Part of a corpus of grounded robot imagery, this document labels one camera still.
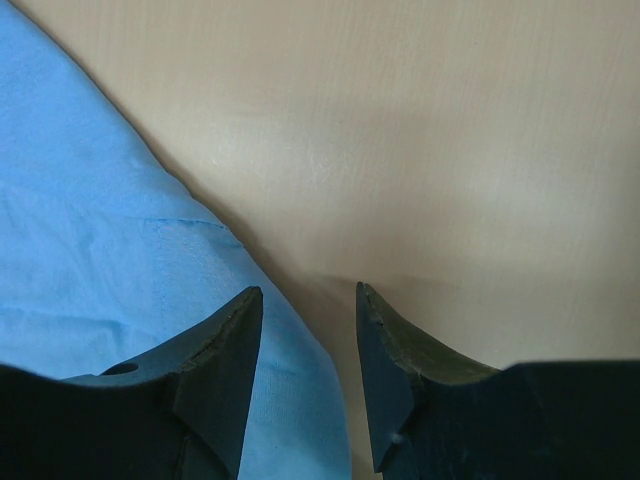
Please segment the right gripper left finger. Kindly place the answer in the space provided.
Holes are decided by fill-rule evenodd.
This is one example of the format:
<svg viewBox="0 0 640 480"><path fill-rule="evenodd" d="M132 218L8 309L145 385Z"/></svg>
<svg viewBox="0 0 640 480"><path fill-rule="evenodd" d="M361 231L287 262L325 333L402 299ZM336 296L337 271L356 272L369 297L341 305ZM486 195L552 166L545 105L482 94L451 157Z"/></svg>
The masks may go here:
<svg viewBox="0 0 640 480"><path fill-rule="evenodd" d="M1 369L5 479L234 479L260 347L250 287L99 375Z"/></svg>

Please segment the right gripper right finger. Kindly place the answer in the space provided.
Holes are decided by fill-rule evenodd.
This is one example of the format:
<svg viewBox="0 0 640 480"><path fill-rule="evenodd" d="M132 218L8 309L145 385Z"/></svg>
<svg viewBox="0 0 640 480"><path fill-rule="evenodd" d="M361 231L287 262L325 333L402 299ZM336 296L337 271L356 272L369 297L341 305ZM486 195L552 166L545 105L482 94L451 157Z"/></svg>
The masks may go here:
<svg viewBox="0 0 640 480"><path fill-rule="evenodd" d="M356 330L374 470L386 479L635 479L635 360L499 370L403 318L370 285Z"/></svg>

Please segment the light blue long sleeve shirt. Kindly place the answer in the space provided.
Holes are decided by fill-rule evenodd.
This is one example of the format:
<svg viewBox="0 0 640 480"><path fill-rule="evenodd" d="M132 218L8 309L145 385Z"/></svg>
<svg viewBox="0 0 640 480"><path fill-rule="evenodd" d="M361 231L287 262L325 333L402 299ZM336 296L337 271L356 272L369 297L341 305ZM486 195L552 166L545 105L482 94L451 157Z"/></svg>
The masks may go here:
<svg viewBox="0 0 640 480"><path fill-rule="evenodd" d="M262 290L239 475L347 479L330 356L242 243L52 39L1 5L1 360L98 374Z"/></svg>

